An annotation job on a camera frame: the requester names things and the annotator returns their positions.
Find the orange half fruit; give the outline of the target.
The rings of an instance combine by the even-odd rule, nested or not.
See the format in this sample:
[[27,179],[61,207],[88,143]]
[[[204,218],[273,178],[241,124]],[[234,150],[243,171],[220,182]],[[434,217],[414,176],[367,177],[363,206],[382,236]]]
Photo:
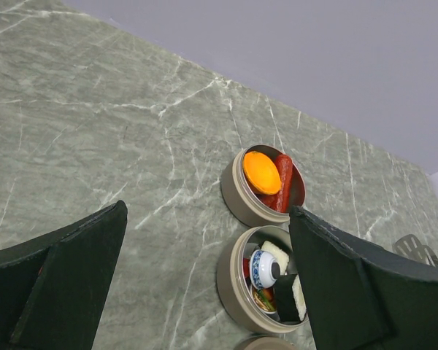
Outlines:
[[243,157],[242,169],[254,193],[274,195],[281,189],[282,182],[277,166],[264,153],[247,152]]

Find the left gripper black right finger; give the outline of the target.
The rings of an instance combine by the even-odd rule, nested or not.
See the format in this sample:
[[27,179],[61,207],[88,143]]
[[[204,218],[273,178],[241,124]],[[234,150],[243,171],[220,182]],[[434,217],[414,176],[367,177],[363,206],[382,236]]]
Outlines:
[[293,259],[317,349],[438,349],[438,268],[290,211]]

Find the red sausage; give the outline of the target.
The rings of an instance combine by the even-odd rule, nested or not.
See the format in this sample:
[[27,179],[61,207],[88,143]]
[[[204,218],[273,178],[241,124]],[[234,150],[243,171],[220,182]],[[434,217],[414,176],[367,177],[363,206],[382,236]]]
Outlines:
[[293,161],[287,155],[281,154],[274,159],[281,180],[281,188],[274,195],[258,195],[258,199],[270,209],[280,213],[288,210],[293,176]]

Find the metal round container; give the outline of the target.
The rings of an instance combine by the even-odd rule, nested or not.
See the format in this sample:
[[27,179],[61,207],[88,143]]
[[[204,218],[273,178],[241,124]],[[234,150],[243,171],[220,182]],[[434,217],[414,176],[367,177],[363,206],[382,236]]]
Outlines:
[[280,213],[266,206],[246,180],[243,162],[245,155],[252,151],[261,152],[271,160],[282,154],[278,149],[265,144],[253,145],[240,151],[221,175],[223,199],[231,213],[249,227],[282,225],[289,220],[288,212]]
[[267,314],[255,303],[242,268],[242,260],[252,249],[270,241],[288,255],[292,255],[289,232],[277,226],[252,227],[231,239],[222,251],[217,266],[218,295],[229,316],[239,325],[255,333],[288,334],[308,323],[281,322],[278,314]]

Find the white rice block seaweed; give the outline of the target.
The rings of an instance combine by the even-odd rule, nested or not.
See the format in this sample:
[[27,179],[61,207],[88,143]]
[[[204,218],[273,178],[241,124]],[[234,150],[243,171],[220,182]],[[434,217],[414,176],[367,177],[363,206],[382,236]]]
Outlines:
[[298,274],[281,276],[275,282],[274,301],[281,322],[304,321],[307,306]]

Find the far metal round container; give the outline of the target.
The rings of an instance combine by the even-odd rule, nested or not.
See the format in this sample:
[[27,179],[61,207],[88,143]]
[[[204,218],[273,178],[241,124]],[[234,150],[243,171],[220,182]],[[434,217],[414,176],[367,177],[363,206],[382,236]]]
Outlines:
[[243,162],[245,155],[252,151],[261,152],[271,160],[282,154],[278,149],[265,144],[253,145],[240,151],[221,175],[223,199],[231,213],[249,227],[282,225],[289,220],[288,212],[280,213],[266,206],[246,180]]

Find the brown lid with curl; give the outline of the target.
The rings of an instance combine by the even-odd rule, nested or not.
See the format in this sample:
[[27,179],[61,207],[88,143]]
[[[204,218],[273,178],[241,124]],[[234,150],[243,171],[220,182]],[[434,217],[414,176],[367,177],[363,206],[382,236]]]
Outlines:
[[260,336],[242,341],[234,350],[296,350],[296,347],[281,338]]

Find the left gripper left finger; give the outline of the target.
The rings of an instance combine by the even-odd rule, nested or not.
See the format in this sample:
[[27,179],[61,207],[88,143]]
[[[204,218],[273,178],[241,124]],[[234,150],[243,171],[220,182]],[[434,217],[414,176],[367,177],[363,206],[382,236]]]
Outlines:
[[0,250],[0,349],[91,349],[128,209],[118,201]]

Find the white tofu cube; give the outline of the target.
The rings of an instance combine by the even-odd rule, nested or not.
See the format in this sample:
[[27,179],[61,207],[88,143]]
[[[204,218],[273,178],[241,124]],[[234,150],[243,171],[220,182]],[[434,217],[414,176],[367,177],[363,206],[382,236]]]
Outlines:
[[285,275],[290,260],[289,255],[271,241],[265,241],[261,245],[261,249],[271,253],[280,266],[280,275]]

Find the blue white small bowl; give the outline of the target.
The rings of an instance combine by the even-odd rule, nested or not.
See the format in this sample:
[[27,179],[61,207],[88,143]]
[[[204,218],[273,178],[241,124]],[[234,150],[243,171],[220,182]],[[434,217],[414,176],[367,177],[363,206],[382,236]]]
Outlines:
[[272,287],[280,277],[280,266],[270,252],[258,249],[250,257],[250,280],[256,289]]

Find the small sauce dish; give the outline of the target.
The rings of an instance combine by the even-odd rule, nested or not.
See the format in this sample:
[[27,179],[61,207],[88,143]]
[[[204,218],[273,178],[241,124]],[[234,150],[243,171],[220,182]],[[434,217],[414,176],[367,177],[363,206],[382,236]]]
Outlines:
[[277,307],[274,301],[274,289],[272,287],[256,289],[253,285],[250,285],[250,294],[252,295],[253,302],[263,313],[267,315],[277,313]]

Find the near metal round container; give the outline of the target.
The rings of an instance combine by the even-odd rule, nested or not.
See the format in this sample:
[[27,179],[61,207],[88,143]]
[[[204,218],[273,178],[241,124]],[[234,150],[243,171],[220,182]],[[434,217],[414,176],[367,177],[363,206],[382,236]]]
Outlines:
[[278,314],[267,314],[255,303],[242,268],[242,260],[252,249],[270,241],[288,255],[292,255],[289,232],[277,226],[252,227],[231,239],[222,251],[217,266],[218,295],[229,316],[239,325],[255,333],[288,334],[308,323],[281,322]]

